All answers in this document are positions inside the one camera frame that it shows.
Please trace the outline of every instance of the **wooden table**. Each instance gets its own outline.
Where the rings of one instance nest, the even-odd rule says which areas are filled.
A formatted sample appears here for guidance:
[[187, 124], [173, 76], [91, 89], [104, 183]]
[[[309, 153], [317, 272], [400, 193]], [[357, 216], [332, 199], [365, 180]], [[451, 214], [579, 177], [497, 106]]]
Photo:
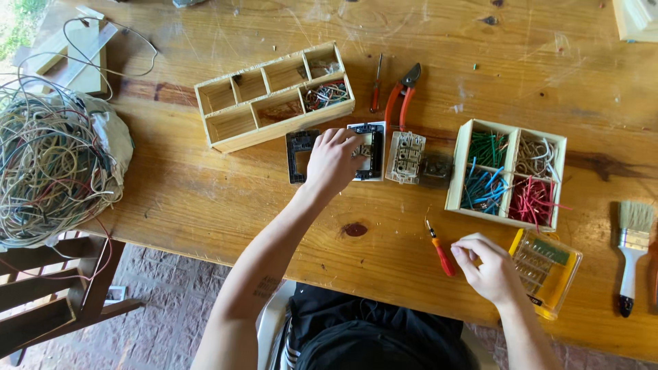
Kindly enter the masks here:
[[[58, 0], [44, 29], [75, 15], [79, 3]], [[357, 106], [321, 129], [382, 120], [368, 104], [383, 52], [382, 105], [394, 82], [422, 65], [407, 126], [429, 148], [451, 152], [458, 127], [471, 118], [567, 136], [562, 203], [573, 211], [560, 211], [558, 232], [584, 259], [559, 319], [544, 327], [565, 342], [658, 361], [650, 258], [638, 264], [636, 307], [623, 319], [614, 308], [623, 259], [613, 236], [613, 202], [653, 203], [658, 193], [658, 45], [620, 42], [612, 4], [599, 4], [211, 0], [176, 9], [169, 0], [89, 2], [161, 52], [151, 74], [111, 79], [113, 105], [136, 150], [123, 200], [101, 220], [119, 240], [233, 264], [296, 186], [288, 183], [283, 138], [229, 155], [210, 150], [193, 85], [336, 40]], [[480, 21], [489, 16], [498, 23]], [[121, 34], [107, 55], [109, 68], [128, 73], [150, 61], [147, 47]], [[308, 231], [286, 277], [496, 325], [494, 306], [461, 272], [443, 273], [423, 220], [427, 214], [445, 245], [480, 231], [507, 247], [515, 229], [444, 211], [445, 195], [391, 181], [351, 184]], [[355, 222], [368, 228], [365, 235], [342, 233]], [[82, 229], [100, 232], [94, 222]]]

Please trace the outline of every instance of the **screwdriver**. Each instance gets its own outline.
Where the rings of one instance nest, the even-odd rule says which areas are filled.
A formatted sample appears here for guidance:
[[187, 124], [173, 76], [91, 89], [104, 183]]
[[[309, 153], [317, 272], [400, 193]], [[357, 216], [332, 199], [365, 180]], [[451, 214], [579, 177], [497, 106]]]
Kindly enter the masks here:
[[370, 112], [376, 113], [379, 110], [379, 72], [382, 70], [382, 53], [379, 54], [379, 66], [377, 67], [377, 79], [374, 81], [372, 88], [372, 103], [370, 104]]
[[436, 248], [437, 253], [439, 253], [439, 257], [441, 258], [441, 266], [443, 267], [443, 271], [445, 271], [445, 274], [449, 277], [455, 276], [455, 268], [452, 266], [452, 262], [450, 262], [448, 256], [445, 255], [443, 248], [441, 248], [441, 241], [436, 237], [436, 234], [434, 234], [434, 229], [430, 226], [430, 221], [426, 219], [425, 223], [427, 224], [427, 228], [430, 229], [430, 235], [432, 235], [432, 244]]

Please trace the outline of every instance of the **white brush handle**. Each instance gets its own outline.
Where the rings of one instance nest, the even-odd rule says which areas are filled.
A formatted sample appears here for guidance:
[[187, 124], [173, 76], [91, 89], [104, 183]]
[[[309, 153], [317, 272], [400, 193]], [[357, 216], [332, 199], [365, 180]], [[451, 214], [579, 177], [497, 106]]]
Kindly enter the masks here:
[[621, 280], [620, 291], [620, 312], [624, 317], [630, 315], [633, 309], [633, 301], [635, 299], [635, 265], [647, 251], [635, 250], [632, 248], [622, 247], [619, 249], [626, 258], [626, 267], [624, 268], [624, 278]]

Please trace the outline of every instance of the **orange handle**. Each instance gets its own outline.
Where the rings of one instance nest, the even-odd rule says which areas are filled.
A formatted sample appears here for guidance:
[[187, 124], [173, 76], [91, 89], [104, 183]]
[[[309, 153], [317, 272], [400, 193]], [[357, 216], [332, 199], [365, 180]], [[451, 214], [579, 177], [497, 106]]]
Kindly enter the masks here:
[[375, 113], [379, 110], [379, 80], [375, 80], [374, 88], [372, 89], [372, 105], [370, 112]]
[[452, 262], [450, 262], [448, 256], [445, 255], [443, 248], [441, 248], [441, 241], [439, 241], [438, 238], [433, 238], [432, 244], [436, 247], [437, 253], [439, 253], [439, 257], [441, 258], [441, 266], [443, 267], [445, 274], [449, 277], [455, 276], [455, 268], [452, 266]]
[[397, 96], [402, 92], [402, 84], [398, 81], [391, 92], [391, 95], [388, 96], [388, 102], [386, 103], [386, 111], [384, 112], [384, 121], [386, 121], [386, 129], [391, 129], [391, 117], [393, 116], [393, 106], [395, 105], [395, 100]]
[[400, 131], [402, 132], [404, 132], [407, 127], [405, 125], [405, 121], [407, 120], [407, 109], [409, 109], [409, 103], [415, 93], [416, 88], [407, 88], [407, 95], [405, 95], [405, 100], [402, 103], [402, 110], [400, 111]]

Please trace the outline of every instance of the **wooden chair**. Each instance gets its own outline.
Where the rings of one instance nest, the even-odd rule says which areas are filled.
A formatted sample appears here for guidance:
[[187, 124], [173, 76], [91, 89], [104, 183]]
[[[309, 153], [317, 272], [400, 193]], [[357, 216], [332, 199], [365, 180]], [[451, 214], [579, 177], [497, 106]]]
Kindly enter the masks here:
[[[0, 333], [2, 333], [0, 358], [12, 354], [13, 359], [20, 359], [22, 358], [20, 351], [24, 351], [29, 346], [100, 323], [142, 306], [141, 301], [128, 299], [103, 307], [125, 245], [113, 240], [110, 252], [106, 238], [86, 236], [61, 240], [55, 246], [59, 253], [47, 246], [35, 249], [17, 248], [7, 253], [0, 253], [0, 259], [14, 267], [13, 269], [0, 262], [0, 276], [9, 274], [9, 282], [0, 285], [0, 312], [43, 297], [51, 297], [50, 302], [0, 320]], [[77, 267], [16, 281], [18, 275], [16, 270], [27, 271], [70, 261], [62, 255], [80, 257], [81, 260]], [[44, 278], [75, 275], [91, 278], [108, 259], [105, 269], [91, 281], [80, 277], [61, 280]], [[66, 289], [68, 289], [66, 296], [55, 298], [55, 293]]]

